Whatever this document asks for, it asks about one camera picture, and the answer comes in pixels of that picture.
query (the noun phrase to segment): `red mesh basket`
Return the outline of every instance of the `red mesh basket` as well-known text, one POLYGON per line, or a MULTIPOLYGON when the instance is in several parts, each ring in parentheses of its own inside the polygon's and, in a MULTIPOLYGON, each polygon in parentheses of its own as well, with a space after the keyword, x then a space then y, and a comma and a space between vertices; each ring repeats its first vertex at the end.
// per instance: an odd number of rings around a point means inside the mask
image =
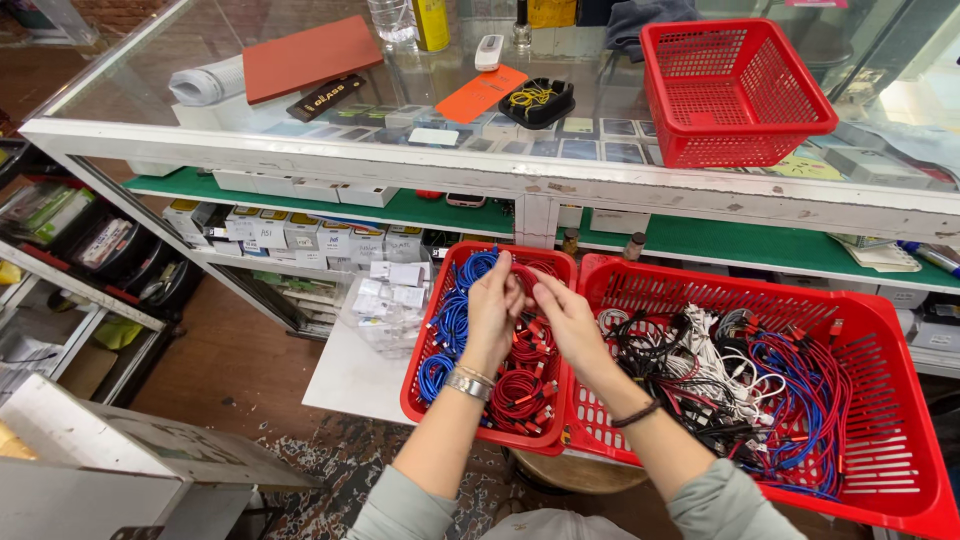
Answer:
MULTIPOLYGON (((595 310, 681 310, 687 303, 721 312, 747 307, 773 331, 787 324, 827 342, 844 319, 833 353, 849 370, 853 401, 847 426, 847 476, 840 503, 761 486, 771 501, 892 528, 924 538, 957 538, 960 518, 893 306, 884 298, 584 256, 578 292, 595 310)), ((639 465, 603 404, 570 379, 565 427, 569 448, 639 465)), ((806 471, 816 476, 815 469, 806 471)))
MULTIPOLYGON (((533 260, 546 262, 556 270, 561 281, 566 283, 570 289, 576 289, 577 263, 566 253, 522 246, 501 245, 498 248, 509 251, 514 256, 515 262, 528 263, 533 260)), ((417 345, 414 348, 413 356, 410 358, 410 365, 407 367, 407 375, 403 380, 403 390, 400 395, 400 407, 403 409, 403 413, 414 422, 419 422, 427 409, 426 404, 420 400, 420 389, 417 384, 417 372, 420 369, 420 363, 428 356, 440 351, 439 345, 432 344, 436 331, 428 329, 426 323, 437 314, 440 299, 454 286, 455 277, 452 264, 456 262, 459 267, 467 261, 471 254, 479 251, 490 251, 491 249, 493 249, 493 244, 486 242, 460 242, 454 244, 446 252, 444 264, 440 267, 440 274, 437 276, 437 286, 433 289, 430 304, 427 306, 426 315, 423 317, 420 336, 417 338, 417 345)), ((569 401, 566 392, 570 381, 573 379, 573 373, 570 366, 559 356, 558 361, 550 362, 550 367, 547 369, 554 370, 560 391, 556 394, 557 397, 554 401, 556 416, 548 421, 542 433, 539 435, 522 435, 515 432, 477 428, 477 438, 537 454, 560 454, 564 448, 557 444, 557 441, 560 439, 560 432, 563 428, 561 419, 564 418, 566 403, 569 401)))
POLYGON ((772 166, 836 128, 833 107, 770 20, 648 24, 640 42, 668 167, 772 166))

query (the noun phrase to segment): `green shelf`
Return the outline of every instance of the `green shelf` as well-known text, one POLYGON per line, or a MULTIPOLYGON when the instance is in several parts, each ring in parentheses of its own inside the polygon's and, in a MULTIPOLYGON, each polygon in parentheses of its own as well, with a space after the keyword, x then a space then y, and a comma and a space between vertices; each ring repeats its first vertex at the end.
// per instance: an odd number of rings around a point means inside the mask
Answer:
POLYGON ((514 235, 514 217, 503 215, 500 205, 486 204, 479 209, 453 207, 443 198, 422 199, 413 189, 401 189, 387 203, 386 208, 378 209, 221 189, 212 176, 197 176, 197 169, 194 167, 184 167, 167 177, 138 176, 124 182, 123 187, 134 193, 179 199, 285 209, 384 223, 402 222, 407 225, 508 238, 514 235))
MULTIPOLYGON (((592 212, 584 209, 580 243, 622 250, 630 236, 591 231, 592 212)), ((563 229, 557 229, 557 237, 564 237, 563 229)), ((851 281, 867 281, 866 278, 869 282, 900 282, 904 287, 920 285, 930 290, 960 292, 960 280, 925 260, 920 261, 920 272, 880 273, 857 264, 826 233, 805 229, 654 214, 643 251, 669 258, 713 258, 732 266, 779 266, 798 274, 843 274, 851 281)))

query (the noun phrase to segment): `hand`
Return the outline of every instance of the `hand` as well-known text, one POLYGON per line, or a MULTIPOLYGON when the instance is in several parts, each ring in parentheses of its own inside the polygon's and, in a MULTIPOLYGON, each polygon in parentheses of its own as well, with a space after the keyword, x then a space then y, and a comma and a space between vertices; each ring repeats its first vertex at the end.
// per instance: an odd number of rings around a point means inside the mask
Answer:
POLYGON ((533 299, 510 272, 513 257, 500 252, 490 272, 474 282, 469 291, 467 348, 460 363, 492 379, 514 345, 514 324, 533 299))
POLYGON ((615 367, 587 299, 556 278, 534 268, 530 270, 539 281, 534 285, 537 305, 550 321, 560 353, 573 366, 577 377, 586 382, 599 370, 615 367))

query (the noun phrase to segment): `red notebook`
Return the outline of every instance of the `red notebook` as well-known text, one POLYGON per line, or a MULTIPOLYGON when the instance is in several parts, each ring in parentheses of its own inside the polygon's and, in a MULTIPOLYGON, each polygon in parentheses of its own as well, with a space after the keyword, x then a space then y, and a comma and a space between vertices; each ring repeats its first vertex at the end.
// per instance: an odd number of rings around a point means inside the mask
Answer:
POLYGON ((382 62, 360 15, 260 43, 243 50, 247 103, 319 86, 382 62))

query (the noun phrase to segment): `water bottle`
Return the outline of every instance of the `water bottle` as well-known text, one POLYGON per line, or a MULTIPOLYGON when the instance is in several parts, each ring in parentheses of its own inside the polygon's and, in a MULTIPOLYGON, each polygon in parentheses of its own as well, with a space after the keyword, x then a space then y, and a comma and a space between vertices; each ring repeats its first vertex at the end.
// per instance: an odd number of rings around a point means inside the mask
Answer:
POLYGON ((367 0, 367 5, 373 27, 384 40, 399 43, 414 36, 416 23, 407 0, 367 0))

